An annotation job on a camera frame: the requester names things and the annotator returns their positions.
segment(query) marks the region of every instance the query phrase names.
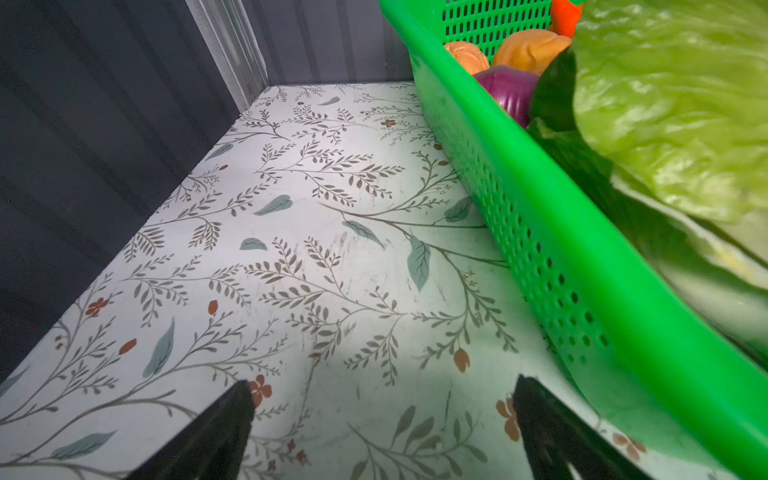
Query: floral pattern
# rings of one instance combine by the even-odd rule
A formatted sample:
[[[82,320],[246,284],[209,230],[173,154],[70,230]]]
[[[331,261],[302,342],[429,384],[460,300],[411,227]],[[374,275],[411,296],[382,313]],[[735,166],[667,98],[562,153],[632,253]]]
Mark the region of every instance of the floral pattern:
[[[523,373],[658,478],[728,478],[550,350],[411,83],[272,87],[0,384],[0,477],[123,478],[245,379],[243,479],[530,478]]]

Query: printed flower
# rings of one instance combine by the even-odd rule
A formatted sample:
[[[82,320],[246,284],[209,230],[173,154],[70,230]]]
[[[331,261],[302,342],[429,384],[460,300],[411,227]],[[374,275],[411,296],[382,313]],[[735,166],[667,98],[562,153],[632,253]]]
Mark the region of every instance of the printed flower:
[[[261,405],[263,397],[272,396],[272,386],[264,385],[264,375],[256,377],[256,382],[248,382],[250,387],[250,396],[253,399],[253,404],[258,408]]]
[[[104,300],[104,297],[102,297],[99,300],[93,302],[91,305],[88,305],[88,309],[85,310],[85,314],[89,316],[98,316],[99,310],[103,309],[107,305],[109,305],[109,302]]]
[[[463,349],[458,349],[453,354],[453,362],[456,364],[459,372],[464,373],[467,367],[469,367],[469,354]]]
[[[125,345],[120,347],[118,350],[118,355],[123,355],[124,353],[128,353],[131,351],[132,348],[136,346],[136,339],[133,339],[129,342],[126,342]]]
[[[301,465],[304,465],[309,458],[306,456],[306,452],[302,450],[296,454],[296,460],[298,460]]]
[[[496,402],[498,414],[507,419],[504,424],[504,432],[513,442],[520,441],[520,429],[518,428],[518,413],[512,405],[512,397],[507,399],[506,405],[499,400]]]
[[[614,433],[614,443],[618,447],[627,447],[627,456],[632,460],[640,461],[640,452],[648,453],[645,445],[640,442],[635,442],[633,439],[628,439],[620,433]]]

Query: striped gray wall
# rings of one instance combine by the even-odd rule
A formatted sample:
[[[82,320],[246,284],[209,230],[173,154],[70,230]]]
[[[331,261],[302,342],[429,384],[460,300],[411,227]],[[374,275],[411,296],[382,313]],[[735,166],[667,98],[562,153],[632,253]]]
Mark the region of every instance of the striped gray wall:
[[[0,3],[0,379],[237,115],[184,0]]]
[[[243,0],[270,84],[413,78],[379,0]]]

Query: basket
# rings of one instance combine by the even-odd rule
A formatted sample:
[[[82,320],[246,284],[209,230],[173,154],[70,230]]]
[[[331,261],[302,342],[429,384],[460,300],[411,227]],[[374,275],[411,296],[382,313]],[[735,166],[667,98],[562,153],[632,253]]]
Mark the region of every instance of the basket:
[[[426,120],[584,397],[651,448],[765,478],[768,375],[674,295],[442,47],[470,41],[492,60],[511,33],[546,28],[549,4],[381,0]]]

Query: purple onion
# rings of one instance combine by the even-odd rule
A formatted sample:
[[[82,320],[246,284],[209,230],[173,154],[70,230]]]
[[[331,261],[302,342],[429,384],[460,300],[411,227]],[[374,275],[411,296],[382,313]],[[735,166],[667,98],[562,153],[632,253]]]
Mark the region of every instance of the purple onion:
[[[521,127],[528,126],[531,122],[528,109],[538,75],[507,65],[496,65],[475,74],[475,79]]]

